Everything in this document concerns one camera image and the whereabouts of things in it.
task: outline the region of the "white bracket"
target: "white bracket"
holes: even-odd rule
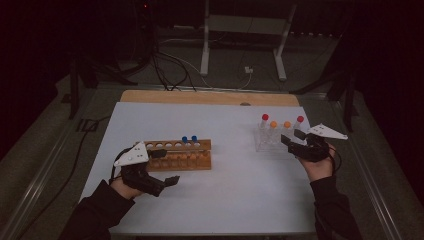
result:
[[[203,47],[202,52],[202,62],[200,64],[200,75],[202,77],[208,76],[208,68],[209,68],[209,47],[207,43]]]
[[[284,70],[284,64],[283,59],[281,58],[281,53],[279,54],[277,49],[274,49],[273,53],[275,59],[275,66],[277,68],[278,79],[280,81],[286,81],[287,75],[286,70]]]
[[[312,127],[308,130],[309,133],[321,136],[321,137],[327,137],[327,138],[337,138],[337,139],[344,139],[347,140],[347,136],[344,134],[341,134],[337,131],[334,131],[333,129],[324,126],[322,123],[320,125],[317,125],[315,127]]]
[[[113,164],[115,167],[126,166],[136,163],[148,162],[149,156],[147,155],[146,145],[144,142],[139,142],[131,150],[122,154],[122,156]]]

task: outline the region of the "black cable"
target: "black cable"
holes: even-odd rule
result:
[[[131,150],[131,148],[126,148],[124,150],[122,150],[118,156],[116,156],[114,163],[122,157],[122,155],[124,155],[124,153],[127,153],[129,150]],[[117,176],[115,177],[115,165],[112,165],[112,172],[110,174],[110,179],[109,179],[109,184],[111,184],[115,179],[120,178],[121,176]]]
[[[152,56],[152,62],[153,62],[153,68],[155,69],[155,72],[159,78],[159,81],[162,83],[165,90],[169,91],[168,84],[167,84],[168,80],[166,79],[165,74],[163,73],[163,70],[159,68],[159,64],[157,62],[155,55]]]
[[[162,53],[162,52],[158,52],[158,54],[161,54],[161,55],[163,55],[163,56],[165,56],[165,57],[168,57],[168,58],[170,58],[170,59],[173,59],[174,61],[171,61],[171,62],[173,62],[173,63],[177,64],[178,66],[180,66],[180,67],[183,69],[184,73],[185,73],[185,77],[184,77],[184,79],[183,79],[183,80],[181,80],[180,82],[176,83],[176,84],[174,85],[174,87],[176,87],[176,86],[178,86],[178,85],[182,84],[182,83],[183,83],[183,82],[185,82],[185,81],[187,80],[187,78],[188,78],[188,80],[189,80],[189,82],[190,82],[190,86],[191,86],[191,87],[193,88],[193,90],[196,92],[196,88],[195,88],[195,87],[194,87],[194,85],[193,85],[193,81],[191,80],[190,73],[188,72],[188,70],[187,70],[187,68],[185,67],[185,65],[184,65],[184,64],[180,61],[180,59],[178,59],[178,58],[176,58],[176,57],[174,57],[174,56],[171,56],[171,55],[168,55],[168,54]]]
[[[44,208],[34,217],[34,219],[25,227],[25,229],[21,232],[21,234],[19,235],[19,237],[17,239],[21,239],[25,233],[31,228],[31,226],[38,220],[38,218],[41,217],[41,215],[47,210],[47,208],[50,207],[50,205],[57,199],[57,197],[62,193],[62,191],[65,189],[65,186],[69,183],[69,181],[71,180],[72,176],[74,175],[75,169],[78,165],[78,160],[79,160],[79,155],[81,153],[81,149],[82,149],[82,145],[84,143],[85,137],[88,135],[88,133],[90,132],[90,130],[92,129],[96,129],[96,127],[99,125],[99,123],[103,120],[106,120],[110,118],[110,116],[101,118],[99,120],[92,120],[92,119],[88,119],[91,121],[94,121],[94,123],[85,131],[84,136],[82,137],[80,144],[78,146],[78,151],[77,154],[75,155],[75,159],[74,159],[74,164],[72,166],[72,170],[71,173],[69,174],[68,178],[66,179],[66,181],[62,184],[62,186],[60,187],[59,191],[56,193],[56,195],[54,195],[54,197],[46,204],[46,206],[44,206]]]
[[[340,168],[341,168],[341,166],[342,166],[342,156],[340,155],[340,153],[339,152],[337,152],[336,151],[336,149],[334,149],[334,148],[330,148],[331,150],[333,150],[334,151],[334,153],[336,153],[337,154],[337,156],[339,157],[339,165],[337,166],[337,168],[336,168],[336,161],[335,161],[335,159],[334,159],[334,157],[333,156],[331,156],[331,154],[328,154],[328,157],[331,159],[331,161],[333,162],[333,174],[335,174]]]
[[[187,71],[187,69],[184,67],[184,65],[183,65],[180,61],[175,62],[175,61],[173,61],[173,60],[170,60],[170,59],[167,59],[167,58],[164,58],[164,57],[160,57],[160,56],[156,56],[156,57],[157,57],[157,58],[159,58],[159,59],[162,59],[162,60],[168,61],[168,62],[175,63],[175,64],[177,64],[178,66],[180,66],[180,67],[183,69],[184,74],[185,74],[184,78],[183,78],[182,80],[178,81],[177,83],[172,84],[172,88],[171,88],[171,90],[170,90],[170,91],[173,91],[175,88],[176,88],[176,89],[178,89],[178,90],[180,90],[177,86],[178,86],[178,85],[180,85],[180,84],[182,84],[182,83],[183,83],[183,82],[187,79],[187,76],[188,76],[188,71]]]

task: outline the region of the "dark background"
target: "dark background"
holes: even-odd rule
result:
[[[116,36],[131,29],[128,5],[147,1],[23,1],[0,4],[1,135],[0,158],[56,97],[54,84],[69,74],[69,54],[75,48],[113,64]],[[228,12],[224,1],[211,11]],[[203,24],[202,1],[148,1],[152,22],[161,27]],[[261,4],[281,1],[244,1],[245,15],[272,17]],[[302,1],[293,19],[294,35],[312,33],[341,37],[323,77],[343,70],[359,57],[356,89],[383,131],[411,186],[424,203],[424,163],[421,95],[424,22],[419,1]]]

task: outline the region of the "wire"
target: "wire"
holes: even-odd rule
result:
[[[249,73],[249,80],[247,80],[247,83],[243,87],[237,88],[236,90],[242,90],[243,88],[247,87],[250,84],[250,80],[252,80],[252,73]]]
[[[163,70],[160,69],[159,64],[157,62],[157,59],[156,59],[156,56],[155,55],[152,56],[152,62],[153,62],[153,68],[156,71],[156,75],[158,76],[159,81],[162,83],[162,85],[165,88],[165,90],[166,91],[169,91],[168,83],[167,83],[168,80],[166,79]]]
[[[189,82],[190,82],[190,85],[191,85],[191,87],[193,88],[193,90],[194,90],[194,91],[196,91],[196,88],[195,88],[195,87],[194,87],[194,85],[193,85],[193,81],[191,80],[190,73],[188,72],[187,68],[184,66],[184,64],[181,62],[181,60],[180,60],[179,58],[176,58],[176,57],[174,57],[174,56],[171,56],[171,55],[169,55],[169,54],[165,54],[165,53],[162,53],[162,52],[158,52],[158,54],[163,55],[163,56],[166,56],[166,57],[168,57],[168,58],[171,58],[171,59],[172,59],[172,61],[171,61],[171,62],[176,63],[178,66],[180,66],[180,67],[184,70],[184,73],[185,73],[185,77],[184,77],[184,79],[182,79],[180,82],[178,82],[178,83],[174,84],[174,86],[172,87],[171,91],[172,91],[174,88],[178,88],[177,86],[178,86],[178,85],[181,85],[182,83],[184,83],[184,81],[185,81],[185,80],[187,80],[187,78],[188,78],[188,80],[189,80]]]
[[[172,57],[172,58],[178,59],[178,60],[180,60],[181,62],[184,62],[185,64],[189,65],[191,68],[193,68],[194,70],[196,70],[196,72],[199,74],[200,78],[202,79],[203,83],[204,83],[207,87],[209,87],[209,88],[211,88],[211,89],[214,89],[214,87],[210,86],[210,85],[206,82],[206,80],[205,80],[205,79],[203,78],[203,76],[200,74],[199,69],[197,69],[195,66],[193,66],[193,64],[191,64],[190,62],[188,62],[188,61],[186,61],[186,60],[184,60],[184,59],[181,59],[181,58],[178,58],[178,57],[172,56],[172,55],[167,54],[167,53],[163,53],[163,52],[162,52],[162,54],[165,54],[165,55],[167,55],[167,56],[169,56],[169,57]]]
[[[121,158],[122,155],[124,155],[124,153],[127,153],[128,151],[130,151],[132,149],[132,147],[130,148],[125,148],[124,150],[122,150],[118,156],[116,156],[114,163]],[[113,181],[115,181],[116,179],[120,178],[121,176],[118,174],[118,176],[115,177],[115,165],[112,165],[112,172],[110,173],[110,179],[109,179],[109,184],[111,184]]]
[[[334,149],[334,148],[330,148],[330,149],[333,150],[337,154],[337,156],[339,157],[339,165],[336,168],[336,161],[335,161],[334,157],[331,156],[331,154],[328,154],[331,161],[333,162],[333,174],[335,174],[342,167],[342,156],[340,155],[339,152],[336,151],[336,149]]]
[[[34,219],[25,227],[25,229],[21,232],[21,234],[19,235],[19,237],[17,239],[21,239],[25,235],[25,233],[31,228],[31,226],[41,217],[41,215],[47,210],[47,208],[49,208],[50,205],[62,193],[62,191],[65,189],[65,186],[69,183],[69,181],[71,180],[72,176],[74,175],[74,172],[75,172],[76,167],[78,165],[79,156],[81,154],[82,145],[83,145],[84,140],[87,137],[88,133],[90,132],[90,130],[95,129],[99,125],[100,122],[102,122],[102,121],[104,121],[104,120],[106,120],[108,118],[110,118],[110,116],[101,118],[99,120],[88,119],[88,120],[94,121],[94,123],[85,131],[84,136],[82,137],[82,139],[80,141],[80,144],[78,146],[77,154],[75,155],[74,164],[72,166],[71,173],[69,174],[69,176],[66,179],[66,181],[62,184],[62,186],[60,187],[60,189],[56,193],[56,195],[54,195],[54,197],[46,204],[46,206],[44,206],[44,208],[41,209],[41,211],[34,217]]]
[[[156,55],[155,55],[155,57],[158,58],[158,59],[162,59],[162,60],[165,60],[165,61],[169,61],[169,62],[175,63],[175,62],[173,62],[170,59],[166,59],[166,58],[163,58],[163,57],[160,57],[160,56],[156,56]],[[172,83],[168,78],[166,78],[165,71],[163,71],[161,68],[158,68],[158,70],[161,73],[161,77],[172,85],[172,88],[169,89],[169,91],[173,91],[175,88],[179,90],[179,88],[177,86],[179,84],[181,84],[182,82],[184,82],[187,79],[187,71],[185,71],[184,72],[185,73],[185,76],[184,76],[184,78],[181,81],[179,81],[177,83]]]
[[[250,31],[250,28],[252,27],[252,23],[253,23],[253,17],[250,18],[250,24],[249,27],[247,28],[246,32],[244,33],[244,35],[247,35]],[[237,79],[240,79],[239,73],[240,73],[240,65],[243,62],[244,59],[244,55],[246,54],[246,49],[243,50],[243,54],[241,55],[240,61],[237,65]]]

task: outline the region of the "dark floor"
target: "dark floor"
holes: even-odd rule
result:
[[[277,79],[272,58],[272,43],[260,46],[232,49],[227,42],[212,45],[209,75],[202,79],[198,74],[202,51],[201,41],[163,39],[160,51],[183,59],[192,83],[187,79],[178,85],[180,89],[192,91],[266,91],[287,93],[317,80],[337,45],[336,39],[290,36],[283,52],[283,62],[288,80]],[[184,71],[175,63],[158,59],[160,70],[167,80],[177,83],[184,79]],[[120,61],[121,66],[131,66],[131,61]],[[251,66],[251,76],[243,72]],[[76,132],[79,120],[100,119],[113,112],[114,104],[122,92],[130,87],[122,86],[99,74],[101,83],[97,89],[83,89],[81,108],[74,120],[68,120],[70,106],[61,103],[69,93],[69,77],[57,84],[59,95],[45,109],[25,135],[0,162],[0,228],[8,227],[13,214],[21,214],[17,230],[23,230],[41,209],[58,192],[70,174],[74,160],[78,159],[76,171],[64,191],[38,218],[22,239],[56,239],[67,218],[77,204],[85,180],[100,146],[107,127],[107,120],[96,132],[89,133],[82,143],[83,132]],[[153,65],[129,77],[139,83],[132,89],[163,89]],[[325,93],[330,85],[320,86],[308,94],[298,96],[311,124],[327,123],[346,131],[341,120],[343,99],[329,102]],[[349,141],[334,142],[343,153],[343,167],[338,174],[338,186],[351,201],[352,212],[365,239],[423,239],[424,210],[413,194],[392,151],[372,118],[361,94],[356,92],[354,106],[357,115],[352,118],[354,132]],[[42,163],[55,162],[50,166],[51,174],[43,181],[32,182]],[[40,191],[32,196],[23,196],[30,184],[39,186]],[[28,211],[19,211],[23,202],[33,199]],[[113,239],[134,239],[134,236],[114,235]],[[207,239],[212,237],[141,237],[141,239]],[[230,237],[213,237],[227,239]],[[316,239],[305,236],[231,236],[231,239]]]

